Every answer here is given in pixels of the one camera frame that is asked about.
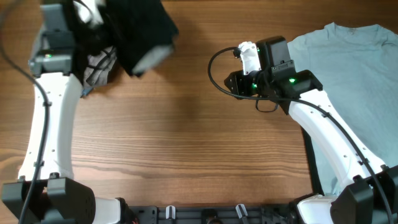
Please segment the black shorts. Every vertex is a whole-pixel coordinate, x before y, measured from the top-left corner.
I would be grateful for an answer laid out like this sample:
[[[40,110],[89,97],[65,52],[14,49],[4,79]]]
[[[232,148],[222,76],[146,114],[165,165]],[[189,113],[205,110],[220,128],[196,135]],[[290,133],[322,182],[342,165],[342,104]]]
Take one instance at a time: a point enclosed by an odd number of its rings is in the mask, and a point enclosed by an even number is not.
[[[140,77],[174,52],[179,30],[160,0],[109,0],[101,15],[128,75]]]

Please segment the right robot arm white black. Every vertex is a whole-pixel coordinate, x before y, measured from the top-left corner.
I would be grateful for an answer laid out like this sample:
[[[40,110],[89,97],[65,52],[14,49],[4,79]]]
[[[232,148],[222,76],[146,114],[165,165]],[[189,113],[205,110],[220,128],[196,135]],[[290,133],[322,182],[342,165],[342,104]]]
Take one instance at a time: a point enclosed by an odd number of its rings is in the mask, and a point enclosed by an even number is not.
[[[238,99],[269,100],[317,143],[341,192],[315,193],[292,204],[292,223],[396,223],[397,168],[375,156],[334,109],[323,85],[297,71],[283,37],[243,42],[233,48],[242,69],[224,81]]]

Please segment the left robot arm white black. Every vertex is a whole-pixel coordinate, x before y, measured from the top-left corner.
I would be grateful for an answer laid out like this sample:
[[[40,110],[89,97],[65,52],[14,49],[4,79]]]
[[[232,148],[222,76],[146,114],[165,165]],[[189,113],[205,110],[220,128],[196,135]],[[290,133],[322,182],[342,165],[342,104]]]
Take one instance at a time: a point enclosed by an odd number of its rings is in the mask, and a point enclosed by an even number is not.
[[[72,132],[88,56],[104,52],[108,30],[96,21],[97,4],[44,1],[44,31],[29,62],[35,103],[27,153],[17,181],[1,199],[19,223],[137,223],[122,198],[98,198],[75,181]]]

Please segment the folded grey shirt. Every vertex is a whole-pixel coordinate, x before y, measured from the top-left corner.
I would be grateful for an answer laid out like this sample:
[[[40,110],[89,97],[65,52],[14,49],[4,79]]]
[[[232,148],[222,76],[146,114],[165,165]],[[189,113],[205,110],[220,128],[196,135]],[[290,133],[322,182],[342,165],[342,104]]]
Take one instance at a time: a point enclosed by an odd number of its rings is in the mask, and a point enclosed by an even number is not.
[[[116,62],[116,48],[113,46],[103,49],[98,55],[89,55],[88,66],[84,72],[83,88],[107,85]]]

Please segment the folded blue denim garment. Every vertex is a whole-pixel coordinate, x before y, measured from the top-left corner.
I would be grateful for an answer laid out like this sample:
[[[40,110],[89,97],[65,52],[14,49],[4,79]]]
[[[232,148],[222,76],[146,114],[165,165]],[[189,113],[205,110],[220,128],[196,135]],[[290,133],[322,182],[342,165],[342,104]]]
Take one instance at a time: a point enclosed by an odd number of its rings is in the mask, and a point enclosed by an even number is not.
[[[85,88],[81,93],[81,98],[88,96],[93,91],[93,88]]]

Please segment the light blue t-shirt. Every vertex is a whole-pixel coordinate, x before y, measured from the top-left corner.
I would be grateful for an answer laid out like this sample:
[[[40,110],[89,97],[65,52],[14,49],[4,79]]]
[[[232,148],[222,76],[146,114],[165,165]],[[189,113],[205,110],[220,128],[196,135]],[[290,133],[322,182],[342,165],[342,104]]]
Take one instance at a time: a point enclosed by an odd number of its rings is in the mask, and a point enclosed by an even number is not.
[[[326,25],[288,43],[296,70],[311,71],[351,130],[397,165],[397,34],[374,24]]]

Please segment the black mounting rail base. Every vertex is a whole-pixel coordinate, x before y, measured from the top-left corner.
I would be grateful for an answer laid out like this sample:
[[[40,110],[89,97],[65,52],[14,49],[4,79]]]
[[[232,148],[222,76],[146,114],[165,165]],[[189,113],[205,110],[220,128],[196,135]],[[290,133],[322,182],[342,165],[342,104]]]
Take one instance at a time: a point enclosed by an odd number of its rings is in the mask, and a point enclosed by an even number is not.
[[[143,224],[293,224],[298,215],[287,204],[250,207],[167,207],[130,208]]]

